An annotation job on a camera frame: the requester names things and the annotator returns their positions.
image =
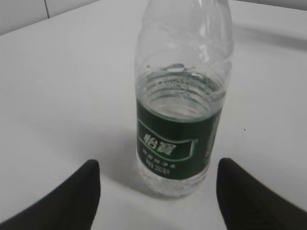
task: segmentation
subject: green bottle label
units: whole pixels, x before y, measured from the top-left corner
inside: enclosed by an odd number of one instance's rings
[[[209,164],[221,110],[201,121],[177,122],[148,111],[137,101],[138,155],[153,173],[183,180]]]

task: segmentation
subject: clear plastic bottle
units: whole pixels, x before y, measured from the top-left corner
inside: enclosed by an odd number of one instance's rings
[[[205,178],[232,52],[227,0],[150,0],[135,76],[138,165],[154,191],[183,196]]]

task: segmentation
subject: water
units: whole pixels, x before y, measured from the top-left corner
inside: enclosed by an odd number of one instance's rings
[[[183,196],[193,192],[205,178],[224,102],[222,85],[212,71],[199,73],[182,64],[151,72],[137,80],[138,133],[142,142],[138,142],[138,150],[142,151],[137,154],[138,165],[144,181],[154,191],[166,196]],[[159,143],[167,142],[168,147],[175,146],[179,151],[184,148],[180,145],[190,144],[178,142],[182,139],[191,140],[191,149],[193,146],[196,152],[189,160],[174,160],[167,149],[163,153],[158,148]],[[174,165],[174,168],[163,165]]]

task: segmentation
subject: white table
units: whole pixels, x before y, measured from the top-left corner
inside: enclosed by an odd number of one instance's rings
[[[196,193],[170,200],[151,196],[132,167],[146,3],[101,0],[0,37],[0,222],[89,158],[103,185],[93,230],[224,230],[222,157],[307,210],[307,13],[231,2],[233,78],[209,174]]]

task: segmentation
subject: white wall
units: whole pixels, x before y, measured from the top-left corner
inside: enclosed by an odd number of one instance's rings
[[[49,16],[53,17],[97,0],[46,0]]]
[[[44,0],[0,0],[0,35],[44,19]]]

